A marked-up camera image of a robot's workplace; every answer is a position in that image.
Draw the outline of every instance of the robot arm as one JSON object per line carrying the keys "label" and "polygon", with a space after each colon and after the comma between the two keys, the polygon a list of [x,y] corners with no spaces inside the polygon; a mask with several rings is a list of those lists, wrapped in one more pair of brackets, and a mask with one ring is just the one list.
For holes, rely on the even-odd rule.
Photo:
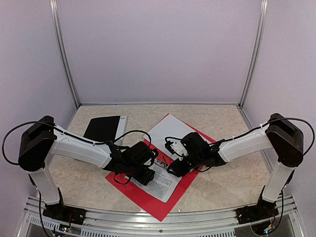
{"label": "robot arm", "polygon": [[147,185],[155,172],[145,165],[149,160],[153,164],[158,152],[151,150],[144,142],[134,146],[120,147],[112,142],[96,142],[76,136],[58,125],[54,119],[45,116],[26,130],[21,138],[19,165],[30,176],[32,183],[40,191],[45,202],[44,216],[82,224],[85,210],[68,207],[63,204],[60,190],[56,187],[51,174],[45,167],[48,154],[62,155],[88,162],[115,174],[126,174]]}
{"label": "robot arm", "polygon": [[278,215],[276,200],[290,181],[295,167],[303,161],[303,133],[288,120],[282,120],[283,118],[279,114],[273,114],[265,126],[214,144],[208,144],[196,132],[181,139],[181,145],[167,141],[165,147],[171,153],[180,155],[179,159],[169,165],[167,171],[181,177],[203,165],[209,168],[221,166],[238,157],[273,148],[278,154],[278,161],[257,205],[240,208],[237,213],[240,224]]}

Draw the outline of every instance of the white paper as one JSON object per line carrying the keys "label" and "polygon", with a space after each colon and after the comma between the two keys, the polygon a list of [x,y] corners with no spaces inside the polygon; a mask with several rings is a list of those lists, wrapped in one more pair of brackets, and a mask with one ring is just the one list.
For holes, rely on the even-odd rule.
{"label": "white paper", "polygon": [[137,182],[134,178],[130,181],[137,187],[144,190],[149,195],[157,198],[162,202],[167,202],[181,180],[181,177],[176,177],[167,172],[167,165],[161,160],[155,160],[155,163],[150,167],[155,172],[154,179],[144,186]]}
{"label": "white paper", "polygon": [[155,127],[153,127],[148,133],[152,138],[152,144],[157,147],[160,151],[171,157],[173,160],[177,159],[176,154],[171,155],[171,153],[164,147],[165,137],[177,137],[182,139],[188,133],[195,132],[194,129],[187,126],[184,122],[177,119],[175,116],[167,115],[163,120],[161,120]]}

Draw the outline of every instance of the white panel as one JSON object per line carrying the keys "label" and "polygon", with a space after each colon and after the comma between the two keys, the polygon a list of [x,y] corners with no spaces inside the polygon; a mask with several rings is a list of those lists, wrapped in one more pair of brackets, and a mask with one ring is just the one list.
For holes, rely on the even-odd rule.
{"label": "white panel", "polygon": [[[73,133],[64,130],[62,127],[57,126],[63,132],[68,134]],[[111,160],[111,150],[108,145],[92,145],[87,142],[81,141],[77,138],[65,135],[59,131],[54,131],[54,135],[57,137],[51,146],[49,153],[52,155],[60,155],[65,157],[71,157],[77,160],[88,162],[96,165],[97,167],[104,168]]]}
{"label": "white panel", "polygon": [[232,141],[221,143],[218,154],[225,162],[230,162],[241,156],[272,148],[272,144],[266,135],[267,128],[268,126]]}
{"label": "white panel", "polygon": [[262,192],[262,199],[269,202],[276,201],[294,169],[295,167],[277,162]]}
{"label": "white panel", "polygon": [[47,205],[57,204],[60,201],[58,188],[54,183],[53,178],[48,168],[41,168],[35,172],[28,172],[31,179],[38,188],[44,202]]}
{"label": "white panel", "polygon": [[[306,119],[316,128],[316,1],[269,1],[263,41],[245,112],[258,125],[278,112]],[[305,149],[311,131],[304,132]],[[295,170],[292,193],[308,236],[315,235],[316,147]],[[271,162],[277,160],[270,154]]]}
{"label": "white panel", "polygon": [[[0,1],[0,141],[20,123],[51,115],[67,126],[74,113],[49,1]],[[5,145],[14,162],[25,129],[12,133]],[[17,236],[19,217],[35,188],[26,171],[8,164],[2,155],[0,189],[0,236]]]}
{"label": "white panel", "polygon": [[238,103],[260,0],[58,1],[82,103]]}

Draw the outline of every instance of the beige tabletop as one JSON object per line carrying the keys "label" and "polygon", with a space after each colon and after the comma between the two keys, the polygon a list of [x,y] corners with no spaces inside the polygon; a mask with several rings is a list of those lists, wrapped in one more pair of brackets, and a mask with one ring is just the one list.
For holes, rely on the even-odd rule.
{"label": "beige tabletop", "polygon": [[[126,131],[149,131],[166,114],[174,115],[214,140],[247,131],[235,106],[211,105],[81,106],[68,130],[82,136],[90,119],[122,115],[128,116]],[[140,140],[143,140],[142,134],[132,133],[125,137],[124,145],[132,146]],[[105,179],[108,171],[61,156],[54,157],[49,170],[66,204],[103,210],[142,211]],[[259,153],[241,157],[199,174],[172,212],[213,210],[255,203],[268,178]]]}

